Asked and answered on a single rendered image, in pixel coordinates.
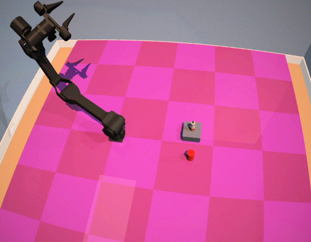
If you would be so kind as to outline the red cylinder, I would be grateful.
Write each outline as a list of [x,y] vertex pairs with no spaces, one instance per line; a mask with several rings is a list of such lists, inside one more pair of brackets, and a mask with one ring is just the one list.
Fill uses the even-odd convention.
[[187,160],[188,160],[188,161],[193,161],[194,156],[195,156],[194,150],[188,150],[188,152],[187,152],[187,157],[186,157]]

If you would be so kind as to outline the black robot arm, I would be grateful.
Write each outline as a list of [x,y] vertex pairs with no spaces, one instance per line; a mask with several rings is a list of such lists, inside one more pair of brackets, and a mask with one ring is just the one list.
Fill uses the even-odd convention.
[[[50,80],[50,84],[55,88],[55,92],[60,99],[68,104],[77,104],[80,108],[90,113],[92,116],[102,122],[104,128],[102,131],[109,136],[109,141],[122,143],[125,137],[123,126],[126,124],[125,119],[113,110],[106,112],[98,107],[92,101],[84,97],[77,85],[70,79],[62,78],[55,71],[45,55],[45,48],[42,41],[43,37],[21,17],[16,17],[10,24],[10,27],[21,37],[18,41],[24,53],[30,58],[36,60],[40,68]],[[26,43],[26,45],[24,45]],[[60,81],[69,83],[61,93],[57,91],[57,84]]]

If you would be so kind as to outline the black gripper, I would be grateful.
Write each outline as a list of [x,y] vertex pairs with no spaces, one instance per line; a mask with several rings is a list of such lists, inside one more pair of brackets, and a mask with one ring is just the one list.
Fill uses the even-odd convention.
[[68,25],[72,20],[75,13],[71,14],[66,21],[64,21],[62,27],[60,27],[55,20],[49,15],[54,9],[61,5],[63,1],[53,3],[53,4],[42,4],[40,1],[37,1],[34,4],[34,10],[39,16],[43,16],[44,20],[41,23],[37,24],[35,30],[45,39],[51,32],[55,29],[59,32],[59,36],[64,40],[68,41],[71,38],[71,33],[68,31]]

